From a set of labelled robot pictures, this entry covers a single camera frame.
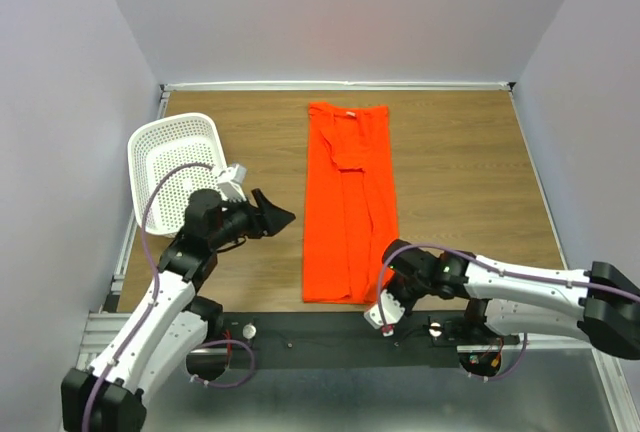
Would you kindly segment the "orange t shirt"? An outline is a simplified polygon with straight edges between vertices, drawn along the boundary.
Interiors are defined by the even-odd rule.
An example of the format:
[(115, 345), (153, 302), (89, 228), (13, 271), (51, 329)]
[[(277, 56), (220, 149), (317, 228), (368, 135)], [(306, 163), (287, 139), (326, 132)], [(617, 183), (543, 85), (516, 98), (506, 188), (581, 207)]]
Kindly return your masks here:
[(308, 116), (302, 298), (371, 304), (399, 236), (389, 109), (314, 102)]

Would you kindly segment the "white perforated plastic basket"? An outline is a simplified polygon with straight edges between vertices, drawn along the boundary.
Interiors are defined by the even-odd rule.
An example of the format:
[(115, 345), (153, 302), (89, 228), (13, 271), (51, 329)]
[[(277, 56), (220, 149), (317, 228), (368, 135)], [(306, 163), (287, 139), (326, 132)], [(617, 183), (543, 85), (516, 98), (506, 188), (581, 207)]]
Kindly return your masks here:
[(153, 200), (146, 232), (172, 237), (184, 223), (189, 196), (198, 189), (214, 189), (215, 176), (227, 167), (214, 121), (202, 113), (186, 113), (150, 122), (128, 141), (128, 166), (136, 221), (142, 222), (149, 197), (169, 172), (181, 170), (162, 186)]

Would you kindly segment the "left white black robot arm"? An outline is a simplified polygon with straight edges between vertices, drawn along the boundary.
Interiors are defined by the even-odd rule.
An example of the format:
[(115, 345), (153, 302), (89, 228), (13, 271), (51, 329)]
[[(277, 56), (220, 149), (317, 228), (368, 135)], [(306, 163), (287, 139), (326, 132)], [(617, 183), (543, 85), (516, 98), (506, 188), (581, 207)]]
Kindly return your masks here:
[(195, 348), (227, 349), (222, 308), (197, 293), (218, 263), (218, 252), (241, 239), (272, 237), (295, 215), (255, 189), (252, 201), (225, 201), (213, 189), (193, 192), (184, 224), (151, 264), (152, 282), (127, 322), (84, 369), (61, 384), (66, 431), (139, 431), (151, 399)]

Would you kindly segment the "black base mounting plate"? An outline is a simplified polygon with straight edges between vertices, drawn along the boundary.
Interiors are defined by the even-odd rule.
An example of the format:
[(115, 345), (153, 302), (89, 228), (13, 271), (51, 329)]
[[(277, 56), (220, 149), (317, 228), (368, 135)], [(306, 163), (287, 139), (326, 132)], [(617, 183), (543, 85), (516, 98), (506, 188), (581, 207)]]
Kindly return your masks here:
[(361, 312), (225, 312), (217, 331), (244, 340), (243, 327), (256, 335), (247, 341), (256, 369), (351, 369), (429, 366), (456, 368), (462, 349), (472, 353), (519, 339), (500, 339), (483, 325), (465, 320), (461, 310), (414, 311), (385, 337)]

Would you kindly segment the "aluminium frame rail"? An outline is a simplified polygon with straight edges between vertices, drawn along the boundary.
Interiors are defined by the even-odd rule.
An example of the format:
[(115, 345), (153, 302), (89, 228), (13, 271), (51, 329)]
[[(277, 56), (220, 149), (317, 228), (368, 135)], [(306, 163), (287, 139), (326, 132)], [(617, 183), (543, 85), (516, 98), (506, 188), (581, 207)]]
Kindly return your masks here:
[(88, 337), (88, 326), (95, 315), (117, 310), (121, 295), (136, 230), (127, 156), (129, 138), (139, 127), (161, 117), (165, 109), (164, 86), (156, 83), (145, 102), (138, 101), (123, 110), (123, 137), (116, 147), (118, 162), (107, 174), (107, 183), (114, 185), (121, 197), (114, 207), (107, 207), (104, 201), (96, 207), (102, 218), (93, 213), (82, 222), (84, 236), (92, 240), (92, 245), (85, 248), (92, 252), (92, 260), (83, 265), (81, 271), (88, 273), (89, 267), (96, 265), (99, 276), (91, 283), (90, 301), (83, 309), (81, 339)]

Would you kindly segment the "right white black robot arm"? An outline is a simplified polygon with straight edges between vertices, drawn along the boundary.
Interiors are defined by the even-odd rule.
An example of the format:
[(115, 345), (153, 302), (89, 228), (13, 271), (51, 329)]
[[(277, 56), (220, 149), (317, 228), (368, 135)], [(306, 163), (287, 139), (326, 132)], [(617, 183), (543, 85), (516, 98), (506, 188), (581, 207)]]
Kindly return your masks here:
[(425, 296), (461, 298), (469, 342), (533, 333), (569, 337), (610, 356), (639, 358), (639, 288), (618, 268), (546, 269), (396, 239), (384, 251), (370, 325), (390, 336)]

